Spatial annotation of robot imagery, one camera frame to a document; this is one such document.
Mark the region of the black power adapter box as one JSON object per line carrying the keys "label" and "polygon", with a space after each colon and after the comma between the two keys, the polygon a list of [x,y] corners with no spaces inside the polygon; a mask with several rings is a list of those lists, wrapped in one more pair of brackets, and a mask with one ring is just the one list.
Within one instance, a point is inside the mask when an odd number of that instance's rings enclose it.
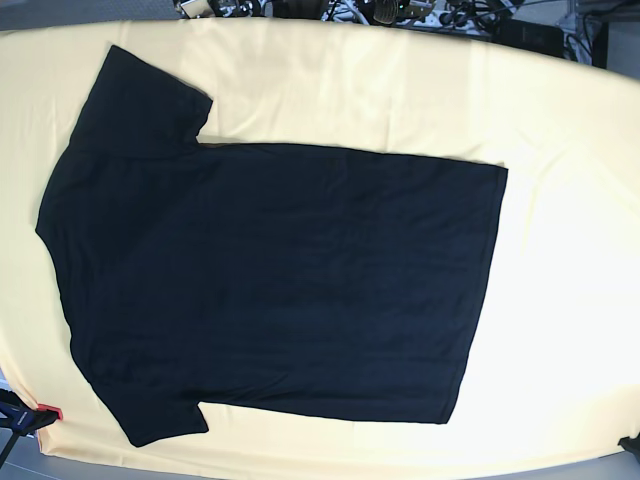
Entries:
{"label": "black power adapter box", "polygon": [[499,23],[492,41],[520,50],[556,58],[564,55],[564,32],[555,26],[506,19]]}

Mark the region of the blue red table clamp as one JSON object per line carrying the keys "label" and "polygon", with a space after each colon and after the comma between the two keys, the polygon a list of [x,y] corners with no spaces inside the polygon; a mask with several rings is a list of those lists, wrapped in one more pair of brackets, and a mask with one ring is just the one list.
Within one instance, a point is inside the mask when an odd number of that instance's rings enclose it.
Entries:
{"label": "blue red table clamp", "polygon": [[18,436],[27,436],[62,419],[58,410],[26,405],[10,390],[1,390],[1,428]]}

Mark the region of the black corner clamp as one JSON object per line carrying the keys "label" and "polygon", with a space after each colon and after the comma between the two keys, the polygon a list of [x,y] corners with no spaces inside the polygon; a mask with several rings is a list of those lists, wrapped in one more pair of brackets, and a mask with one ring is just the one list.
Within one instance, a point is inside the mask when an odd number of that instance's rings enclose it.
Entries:
{"label": "black corner clamp", "polygon": [[618,442],[618,445],[625,451],[634,456],[637,462],[640,462],[640,435],[634,438],[624,437]]}

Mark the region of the yellow table cloth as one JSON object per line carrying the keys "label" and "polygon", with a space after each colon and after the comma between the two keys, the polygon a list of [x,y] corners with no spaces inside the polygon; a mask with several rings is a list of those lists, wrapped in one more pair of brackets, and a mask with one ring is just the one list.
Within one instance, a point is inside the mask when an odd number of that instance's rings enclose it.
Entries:
{"label": "yellow table cloth", "polygon": [[[131,446],[71,359],[34,227],[119,45],[212,97],[206,143],[291,141],[501,164],[484,308],[441,426],[205,405],[204,435]],[[615,453],[639,431],[639,84],[487,44],[267,19],[108,22],[1,36],[1,368],[62,410],[41,451],[88,479],[462,479]]]}

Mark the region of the white power strip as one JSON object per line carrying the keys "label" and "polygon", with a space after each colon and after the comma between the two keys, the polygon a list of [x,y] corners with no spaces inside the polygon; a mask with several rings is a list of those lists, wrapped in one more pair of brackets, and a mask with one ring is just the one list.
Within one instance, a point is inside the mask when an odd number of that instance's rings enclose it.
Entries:
{"label": "white power strip", "polygon": [[467,22],[479,7],[476,1],[324,1],[320,20],[429,29]]}

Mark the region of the black T-shirt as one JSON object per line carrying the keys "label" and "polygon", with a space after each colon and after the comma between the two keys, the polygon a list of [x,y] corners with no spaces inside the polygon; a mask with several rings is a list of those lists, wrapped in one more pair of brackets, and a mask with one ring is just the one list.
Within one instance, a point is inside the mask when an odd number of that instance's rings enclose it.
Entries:
{"label": "black T-shirt", "polygon": [[129,442],[206,432],[204,402],[448,422],[507,170],[209,147],[211,107],[112,47],[39,208],[72,358]]}

